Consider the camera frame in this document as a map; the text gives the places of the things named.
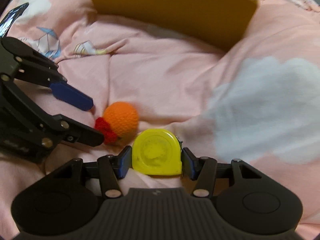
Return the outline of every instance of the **cloud print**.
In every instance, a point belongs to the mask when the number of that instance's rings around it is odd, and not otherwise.
[[[19,0],[18,6],[27,2],[29,3],[28,8],[15,21],[15,24],[26,24],[34,16],[47,13],[51,7],[50,0]]]
[[[305,59],[246,59],[236,79],[218,87],[207,118],[215,120],[216,154],[247,162],[273,152],[282,161],[320,158],[320,70]]]

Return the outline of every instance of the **pink bedding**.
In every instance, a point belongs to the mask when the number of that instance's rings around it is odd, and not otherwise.
[[[59,63],[69,83],[94,99],[82,112],[47,89],[20,82],[49,114],[89,126],[113,102],[140,115],[139,130],[165,127],[197,156],[241,158],[302,200],[298,233],[320,232],[320,7],[312,0],[259,0],[243,40],[223,52],[199,40],[118,16],[97,15],[91,0],[14,0],[30,6],[9,36]],[[50,172],[81,157],[94,161],[117,148],[59,145]],[[0,235],[18,233],[10,215],[18,192],[44,176],[36,165],[0,156]],[[129,170],[129,187],[179,187]],[[94,182],[89,186],[96,189]]]

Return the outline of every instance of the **cardboard box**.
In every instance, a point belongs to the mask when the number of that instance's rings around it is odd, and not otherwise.
[[[225,51],[241,40],[257,0],[92,0],[98,13],[176,30]]]

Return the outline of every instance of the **metal rivet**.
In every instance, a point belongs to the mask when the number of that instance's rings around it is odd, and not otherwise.
[[[42,146],[45,148],[51,148],[53,146],[53,141],[49,138],[42,139]]]
[[[68,136],[68,137],[67,137],[67,141],[68,141],[68,142],[72,142],[73,139],[74,139],[73,136]]]
[[[193,192],[193,195],[195,195],[196,197],[207,197],[209,196],[209,191],[207,191],[206,189],[196,189]]]
[[[64,128],[64,129],[69,129],[69,124],[66,122],[66,121],[61,121],[61,126]]]
[[[10,77],[9,77],[8,75],[6,75],[6,74],[2,74],[2,75],[1,75],[1,79],[2,79],[3,81],[9,81],[9,80],[10,80]]]
[[[106,196],[109,198],[117,198],[122,195],[121,191],[117,189],[109,189],[105,192]]]

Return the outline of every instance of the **red yarn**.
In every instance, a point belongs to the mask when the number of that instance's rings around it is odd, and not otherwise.
[[[111,130],[110,124],[107,123],[102,117],[99,117],[96,120],[94,128],[103,133],[105,144],[114,143],[118,139],[117,134]]]

